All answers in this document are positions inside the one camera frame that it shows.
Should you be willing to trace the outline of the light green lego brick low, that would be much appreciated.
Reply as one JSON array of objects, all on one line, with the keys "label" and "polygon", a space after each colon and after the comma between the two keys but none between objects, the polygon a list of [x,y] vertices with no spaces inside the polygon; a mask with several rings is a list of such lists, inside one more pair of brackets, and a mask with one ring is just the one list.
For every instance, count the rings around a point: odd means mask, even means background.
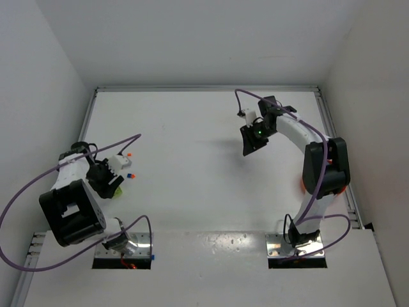
[{"label": "light green lego brick low", "polygon": [[117,198],[117,197],[120,197],[122,194],[123,194],[122,189],[121,189],[120,187],[118,187],[118,188],[115,190],[113,197],[114,197],[114,198]]}]

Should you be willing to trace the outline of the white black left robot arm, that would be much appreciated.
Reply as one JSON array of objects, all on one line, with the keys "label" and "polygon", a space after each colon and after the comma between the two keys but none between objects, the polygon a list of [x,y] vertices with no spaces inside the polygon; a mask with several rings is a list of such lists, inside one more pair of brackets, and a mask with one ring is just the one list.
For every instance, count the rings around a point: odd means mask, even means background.
[{"label": "white black left robot arm", "polygon": [[89,239],[105,239],[106,249],[119,251],[128,235],[122,221],[104,216],[98,200],[111,200],[120,192],[125,180],[120,171],[132,165],[122,153],[96,159],[94,143],[76,142],[62,153],[58,177],[39,203],[58,244],[67,247]]}]

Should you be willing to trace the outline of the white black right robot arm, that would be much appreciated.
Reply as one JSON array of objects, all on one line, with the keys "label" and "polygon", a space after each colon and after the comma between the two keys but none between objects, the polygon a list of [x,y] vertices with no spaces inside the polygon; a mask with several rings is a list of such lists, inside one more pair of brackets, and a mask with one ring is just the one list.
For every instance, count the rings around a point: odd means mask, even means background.
[{"label": "white black right robot arm", "polygon": [[292,247],[314,241],[329,205],[350,183],[348,149],[343,138],[331,138],[301,119],[292,106],[283,106],[274,96],[258,101],[259,111],[240,108],[245,120],[240,128],[243,155],[265,147],[270,137],[282,134],[304,155],[304,199],[295,218],[285,217],[284,240]]}]

